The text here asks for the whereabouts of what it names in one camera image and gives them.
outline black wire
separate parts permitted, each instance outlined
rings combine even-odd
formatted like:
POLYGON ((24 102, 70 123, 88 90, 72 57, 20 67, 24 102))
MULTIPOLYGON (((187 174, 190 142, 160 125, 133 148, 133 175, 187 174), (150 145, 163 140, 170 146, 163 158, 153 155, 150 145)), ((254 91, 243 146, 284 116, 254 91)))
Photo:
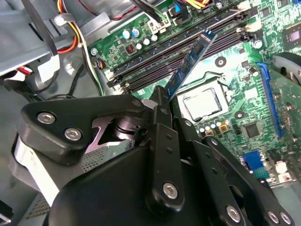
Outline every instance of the black wire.
MULTIPOLYGON (((44 40, 44 42, 46 43, 50 54, 52 57, 57 55, 57 49, 55 46, 55 43, 53 42, 48 28, 46 27, 46 25, 44 24, 44 22, 42 21, 41 17, 39 16, 37 10, 34 8, 34 6, 32 5, 32 3, 29 0, 21 0, 24 8, 26 10, 26 12, 28 13, 28 16, 30 17, 30 19, 32 20, 33 24, 36 27, 36 30, 38 31, 38 33, 40 34, 40 36, 42 37, 42 39, 44 40)), ((45 90, 47 90, 57 79, 59 74, 59 70, 54 72, 54 75, 51 79, 51 82, 43 89, 37 90, 37 91, 32 91, 31 93, 22 93, 21 95, 28 95, 28 96, 35 96, 41 92, 44 92, 45 90)))
POLYGON ((79 80, 79 77, 80 77, 81 73, 83 72, 84 68, 85 68, 84 65, 81 65, 79 67, 79 70, 76 72, 76 74, 75 74, 75 76, 73 78, 70 90, 68 92, 68 95, 73 96, 74 91, 75 91, 75 87, 76 87, 76 84, 77 84, 77 81, 79 80))
POLYGON ((139 9, 141 9, 144 13, 150 15, 153 19, 155 19, 158 23, 161 23, 161 18, 156 14, 155 10, 148 5, 145 5, 143 2, 139 0, 130 0, 134 5, 136 5, 139 9))
POLYGON ((86 70, 88 72, 88 75, 92 79, 92 82, 96 86, 98 96, 101 97, 102 96, 102 92, 100 90, 100 87, 98 86, 98 83, 97 83, 96 79, 94 78, 92 72, 90 71, 90 68, 89 68, 88 63, 87 63, 87 56, 86 56, 86 53, 84 51, 84 48, 82 48, 82 51, 83 51, 83 58, 84 58, 84 66, 85 66, 85 68, 86 68, 86 70))

